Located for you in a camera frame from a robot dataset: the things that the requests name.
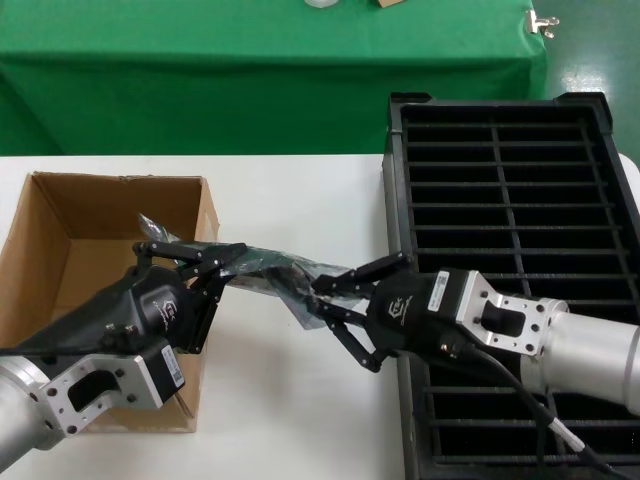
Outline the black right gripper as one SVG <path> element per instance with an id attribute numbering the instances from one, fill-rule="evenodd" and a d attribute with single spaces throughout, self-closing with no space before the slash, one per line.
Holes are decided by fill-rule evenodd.
<path id="1" fill-rule="evenodd" d="M 456 323 L 470 273 L 444 269 L 429 276 L 403 270 L 410 263 L 410 256 L 397 252 L 337 276 L 320 275 L 314 281 L 317 295 L 372 295 L 367 307 L 367 336 L 373 352 L 348 329 L 348 325 L 364 329 L 363 314 L 324 300 L 318 302 L 318 317 L 370 372 L 378 373 L 393 355 L 466 356 L 478 345 Z"/>

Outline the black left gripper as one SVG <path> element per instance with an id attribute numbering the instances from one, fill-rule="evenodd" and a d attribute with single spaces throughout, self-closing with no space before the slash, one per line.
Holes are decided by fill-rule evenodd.
<path id="1" fill-rule="evenodd" d="M 185 384 L 177 353 L 201 353 L 228 279 L 218 272 L 247 245 L 136 242 L 137 265 L 107 289 L 107 352 L 141 358 L 144 388 L 161 406 Z M 174 270 L 153 265 L 172 260 Z M 178 274 L 204 274 L 189 288 Z"/>

